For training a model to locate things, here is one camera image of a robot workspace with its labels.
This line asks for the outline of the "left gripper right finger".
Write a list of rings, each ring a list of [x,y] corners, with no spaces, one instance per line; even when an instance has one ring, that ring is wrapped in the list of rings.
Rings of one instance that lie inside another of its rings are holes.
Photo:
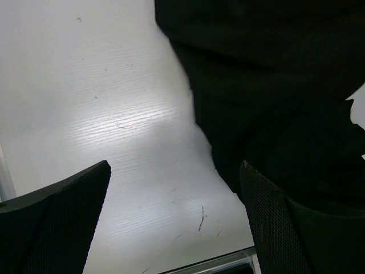
[[[364,273],[364,204],[287,194],[248,162],[240,179],[262,273]]]

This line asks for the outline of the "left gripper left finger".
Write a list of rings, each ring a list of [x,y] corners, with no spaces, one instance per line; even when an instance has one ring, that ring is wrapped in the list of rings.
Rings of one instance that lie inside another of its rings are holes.
[[[1,273],[82,273],[110,178],[103,160],[1,202]]]

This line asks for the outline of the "black pleated skirt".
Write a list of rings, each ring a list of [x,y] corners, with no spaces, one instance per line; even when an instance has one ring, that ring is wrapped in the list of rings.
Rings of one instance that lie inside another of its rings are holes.
[[[364,208],[363,1],[156,1],[214,166],[243,162],[290,194]]]

